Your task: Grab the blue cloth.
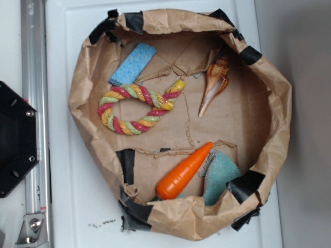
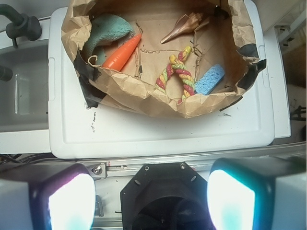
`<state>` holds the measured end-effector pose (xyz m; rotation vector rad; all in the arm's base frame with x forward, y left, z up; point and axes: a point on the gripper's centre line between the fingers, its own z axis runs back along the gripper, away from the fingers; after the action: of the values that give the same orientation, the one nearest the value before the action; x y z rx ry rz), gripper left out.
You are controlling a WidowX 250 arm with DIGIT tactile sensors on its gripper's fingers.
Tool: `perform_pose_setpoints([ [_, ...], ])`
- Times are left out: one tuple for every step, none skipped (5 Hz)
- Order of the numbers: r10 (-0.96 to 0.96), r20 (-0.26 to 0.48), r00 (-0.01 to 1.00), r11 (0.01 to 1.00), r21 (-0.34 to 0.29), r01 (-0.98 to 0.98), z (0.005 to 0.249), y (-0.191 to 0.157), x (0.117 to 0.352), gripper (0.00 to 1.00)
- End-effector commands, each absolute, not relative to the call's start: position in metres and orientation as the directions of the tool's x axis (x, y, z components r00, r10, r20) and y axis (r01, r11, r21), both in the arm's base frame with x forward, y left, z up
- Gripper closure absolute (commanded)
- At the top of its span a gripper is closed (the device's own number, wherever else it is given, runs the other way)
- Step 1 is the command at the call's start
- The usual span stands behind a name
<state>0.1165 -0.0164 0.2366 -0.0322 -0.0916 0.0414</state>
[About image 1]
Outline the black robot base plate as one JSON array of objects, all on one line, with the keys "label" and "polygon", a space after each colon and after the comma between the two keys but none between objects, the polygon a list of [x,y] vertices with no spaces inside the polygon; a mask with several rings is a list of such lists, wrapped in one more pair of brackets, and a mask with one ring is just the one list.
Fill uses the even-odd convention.
[{"label": "black robot base plate", "polygon": [[1,81],[1,198],[38,163],[37,112]]}]

